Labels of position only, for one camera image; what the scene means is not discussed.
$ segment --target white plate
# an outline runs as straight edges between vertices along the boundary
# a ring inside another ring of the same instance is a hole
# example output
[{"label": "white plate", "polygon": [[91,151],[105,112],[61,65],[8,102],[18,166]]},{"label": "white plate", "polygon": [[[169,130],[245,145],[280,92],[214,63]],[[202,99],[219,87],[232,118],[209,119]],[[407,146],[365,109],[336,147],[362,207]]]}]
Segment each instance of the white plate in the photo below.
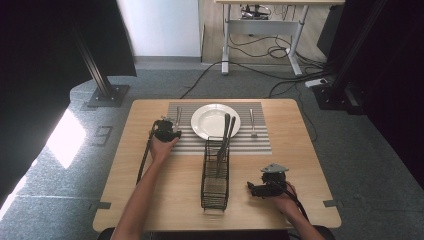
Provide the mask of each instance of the white plate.
[{"label": "white plate", "polygon": [[236,117],[231,133],[233,137],[240,129],[240,117],[234,109],[222,104],[209,104],[197,109],[191,117],[191,127],[199,137],[206,140],[208,137],[222,137],[226,113],[230,114],[231,118]]}]

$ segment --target hand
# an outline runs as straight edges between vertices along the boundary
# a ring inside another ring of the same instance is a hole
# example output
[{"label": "hand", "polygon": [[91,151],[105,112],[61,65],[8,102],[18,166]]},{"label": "hand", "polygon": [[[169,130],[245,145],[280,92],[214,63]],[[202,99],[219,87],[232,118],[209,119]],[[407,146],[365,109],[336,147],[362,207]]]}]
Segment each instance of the hand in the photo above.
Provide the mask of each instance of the hand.
[{"label": "hand", "polygon": [[150,154],[152,155],[153,162],[164,162],[179,140],[180,139],[176,137],[171,142],[162,142],[153,136],[150,142]]},{"label": "hand", "polygon": [[[291,185],[290,182],[287,182],[287,190],[296,196],[296,189],[293,185]],[[271,199],[278,210],[287,217],[300,213],[296,203],[285,193],[277,197],[271,197],[269,199]]]}]

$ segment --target desk leg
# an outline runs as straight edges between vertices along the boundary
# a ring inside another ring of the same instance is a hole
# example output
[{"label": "desk leg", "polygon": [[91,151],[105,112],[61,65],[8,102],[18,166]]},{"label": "desk leg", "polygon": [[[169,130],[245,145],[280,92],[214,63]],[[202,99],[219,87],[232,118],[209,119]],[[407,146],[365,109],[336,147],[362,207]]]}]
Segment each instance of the desk leg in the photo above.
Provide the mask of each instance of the desk leg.
[{"label": "desk leg", "polygon": [[222,75],[228,75],[229,72],[228,59],[230,49],[228,48],[228,38],[230,33],[228,31],[228,25],[230,24],[230,11],[231,4],[224,4],[224,48],[222,51]]},{"label": "desk leg", "polygon": [[302,75],[302,71],[300,70],[300,67],[296,58],[296,48],[297,48],[297,44],[299,43],[300,35],[302,34],[303,25],[305,25],[305,19],[306,19],[306,15],[308,14],[308,9],[309,9],[308,5],[303,6],[302,17],[299,20],[299,23],[296,29],[296,34],[293,36],[293,42],[290,48],[286,49],[287,56],[290,60],[293,71],[296,75]]}]

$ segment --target wooden table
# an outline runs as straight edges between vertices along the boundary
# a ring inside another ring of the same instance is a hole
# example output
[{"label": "wooden table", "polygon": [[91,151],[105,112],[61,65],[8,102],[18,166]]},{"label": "wooden table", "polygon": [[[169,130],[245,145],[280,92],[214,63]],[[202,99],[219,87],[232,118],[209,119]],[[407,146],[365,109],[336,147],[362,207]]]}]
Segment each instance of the wooden table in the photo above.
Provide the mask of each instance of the wooden table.
[{"label": "wooden table", "polygon": [[299,200],[313,224],[339,227],[332,200],[298,106],[288,99],[191,99],[137,100],[129,113],[93,227],[102,231],[117,225],[134,190],[148,131],[155,120],[167,114],[170,102],[261,102],[272,147],[272,155],[230,157],[230,192],[227,209],[204,211],[200,205],[203,156],[172,155],[158,180],[146,231],[288,229],[290,224],[268,201],[252,197],[246,182],[262,184],[260,169],[278,163],[290,170],[287,180],[295,184]]},{"label": "wooden table", "polygon": [[[216,3],[224,4],[224,47],[222,52],[222,74],[229,72],[229,34],[259,34],[259,35],[287,35],[292,36],[290,48],[286,49],[293,71],[296,75],[302,75],[296,58],[296,48],[305,24],[309,5],[342,5],[345,0],[215,0]],[[274,20],[234,20],[231,19],[231,4],[262,4],[262,5],[304,5],[301,18],[298,21],[274,21]]]}]

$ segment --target wall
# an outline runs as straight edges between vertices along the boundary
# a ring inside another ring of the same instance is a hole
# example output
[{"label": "wall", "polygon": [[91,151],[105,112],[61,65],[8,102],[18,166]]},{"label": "wall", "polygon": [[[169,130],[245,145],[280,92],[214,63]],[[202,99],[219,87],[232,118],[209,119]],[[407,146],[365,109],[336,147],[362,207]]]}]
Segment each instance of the wall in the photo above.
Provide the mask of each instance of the wall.
[{"label": "wall", "polygon": [[117,2],[134,56],[201,56],[199,0]]}]

